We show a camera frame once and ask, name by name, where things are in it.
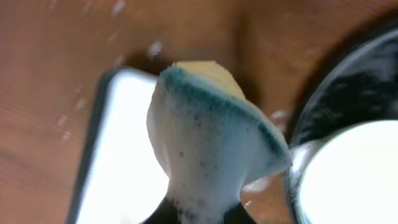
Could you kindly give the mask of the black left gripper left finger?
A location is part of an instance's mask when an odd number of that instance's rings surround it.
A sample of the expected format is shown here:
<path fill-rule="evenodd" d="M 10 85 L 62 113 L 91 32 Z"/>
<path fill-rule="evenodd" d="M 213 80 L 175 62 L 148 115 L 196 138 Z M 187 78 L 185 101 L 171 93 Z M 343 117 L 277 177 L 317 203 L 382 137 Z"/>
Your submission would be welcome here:
<path fill-rule="evenodd" d="M 174 200 L 164 197 L 155 211 L 141 224 L 180 224 Z"/>

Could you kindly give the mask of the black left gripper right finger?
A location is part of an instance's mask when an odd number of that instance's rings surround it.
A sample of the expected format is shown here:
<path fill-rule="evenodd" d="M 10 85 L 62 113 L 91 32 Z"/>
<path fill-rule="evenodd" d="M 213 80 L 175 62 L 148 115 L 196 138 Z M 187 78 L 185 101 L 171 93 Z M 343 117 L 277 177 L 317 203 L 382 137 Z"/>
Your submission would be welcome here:
<path fill-rule="evenodd" d="M 256 222 L 239 202 L 224 214 L 223 224 L 256 224 Z"/>

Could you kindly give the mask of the green yellow sponge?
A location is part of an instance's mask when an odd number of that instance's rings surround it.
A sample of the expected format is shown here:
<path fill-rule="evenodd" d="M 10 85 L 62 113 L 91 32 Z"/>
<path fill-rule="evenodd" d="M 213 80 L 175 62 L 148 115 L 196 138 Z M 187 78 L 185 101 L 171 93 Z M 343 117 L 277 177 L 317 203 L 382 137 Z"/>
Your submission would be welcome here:
<path fill-rule="evenodd" d="M 146 126 L 180 223 L 223 223 L 245 185 L 292 164 L 281 132 L 214 61 L 163 70 Z"/>

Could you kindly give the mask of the mint green plate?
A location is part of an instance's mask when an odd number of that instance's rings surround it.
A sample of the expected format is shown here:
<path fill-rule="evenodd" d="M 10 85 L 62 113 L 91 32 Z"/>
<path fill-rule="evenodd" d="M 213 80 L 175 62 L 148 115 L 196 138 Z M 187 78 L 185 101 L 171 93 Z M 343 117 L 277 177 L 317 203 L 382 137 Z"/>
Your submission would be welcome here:
<path fill-rule="evenodd" d="M 302 173 L 301 223 L 397 224 L 397 121 L 346 129 L 315 147 Z"/>

